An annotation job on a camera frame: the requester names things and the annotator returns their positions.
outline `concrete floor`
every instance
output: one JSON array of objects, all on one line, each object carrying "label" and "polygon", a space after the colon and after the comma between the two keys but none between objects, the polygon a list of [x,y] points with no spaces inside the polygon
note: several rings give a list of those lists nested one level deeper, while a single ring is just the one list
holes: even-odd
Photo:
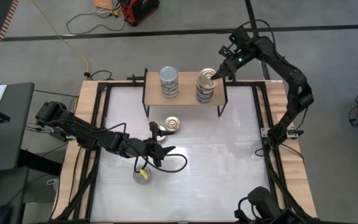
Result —
[{"label": "concrete floor", "polygon": [[[60,34],[68,34],[65,23],[74,15],[94,12],[90,0],[39,0],[39,4]],[[358,1],[258,0],[252,5],[256,18],[273,27],[358,24]],[[144,23],[124,30],[231,28],[245,21],[248,14],[241,0],[162,0],[158,11]],[[89,17],[73,22],[70,28],[81,32],[99,22],[120,27],[122,21]],[[93,33],[105,32],[100,28]],[[21,0],[6,36],[34,35],[53,32],[31,0]],[[280,54],[302,69],[313,88],[315,103],[302,126],[305,133],[300,144],[317,214],[323,220],[358,223],[358,128],[351,127],[347,118],[358,94],[358,30],[275,35]],[[164,65],[179,71],[218,68],[223,60],[218,50],[229,41],[227,35],[204,34],[78,39],[69,43],[90,60],[92,72],[110,70],[113,78],[120,80],[132,74],[142,75],[145,67],[151,71]],[[60,40],[0,42],[0,83],[34,82],[40,90],[75,95],[84,71],[81,59]],[[271,69],[270,74],[272,79],[280,78]],[[263,78],[256,61],[240,69],[237,76]],[[34,122],[37,110],[48,100],[69,103],[71,99],[34,93],[29,122]],[[59,144],[48,135],[26,133],[23,148],[46,152]],[[31,210],[29,207],[24,223],[45,220],[52,204],[39,204]]]}]

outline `metal bracket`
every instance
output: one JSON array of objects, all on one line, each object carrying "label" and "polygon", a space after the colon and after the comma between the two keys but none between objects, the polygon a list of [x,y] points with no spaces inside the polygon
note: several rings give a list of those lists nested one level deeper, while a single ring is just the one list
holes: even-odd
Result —
[{"label": "metal bracket", "polygon": [[[260,135],[262,138],[267,138],[267,133],[270,130],[270,128],[261,128],[260,129]],[[297,139],[299,137],[299,134],[296,133],[295,128],[290,128],[287,130],[287,138],[289,139]]]}]

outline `wooden shelf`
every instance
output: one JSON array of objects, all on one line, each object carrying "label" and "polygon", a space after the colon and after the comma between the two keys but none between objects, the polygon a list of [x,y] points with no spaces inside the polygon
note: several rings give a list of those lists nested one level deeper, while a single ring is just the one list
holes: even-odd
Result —
[{"label": "wooden shelf", "polygon": [[162,95],[158,72],[147,72],[145,81],[145,106],[223,106],[225,92],[223,82],[220,81],[214,89],[214,95],[209,103],[200,103],[196,99],[196,84],[199,72],[179,72],[179,94],[174,98]]}]

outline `red device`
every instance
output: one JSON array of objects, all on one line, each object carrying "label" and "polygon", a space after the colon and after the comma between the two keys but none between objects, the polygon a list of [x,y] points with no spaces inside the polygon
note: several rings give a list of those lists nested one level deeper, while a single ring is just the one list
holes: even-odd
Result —
[{"label": "red device", "polygon": [[160,5],[160,0],[119,0],[119,2],[125,21],[132,26],[137,26]]}]

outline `stacked cans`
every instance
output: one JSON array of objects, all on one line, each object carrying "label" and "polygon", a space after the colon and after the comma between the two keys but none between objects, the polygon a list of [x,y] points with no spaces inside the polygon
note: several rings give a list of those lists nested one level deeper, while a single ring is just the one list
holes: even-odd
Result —
[{"label": "stacked cans", "polygon": [[218,84],[217,80],[212,80],[211,77],[215,74],[212,68],[206,68],[200,71],[196,85],[196,97],[200,103],[208,103],[214,95],[214,89]]},{"label": "stacked cans", "polygon": [[160,72],[160,83],[162,95],[167,98],[173,98],[178,95],[178,72],[172,67],[163,67]]}]

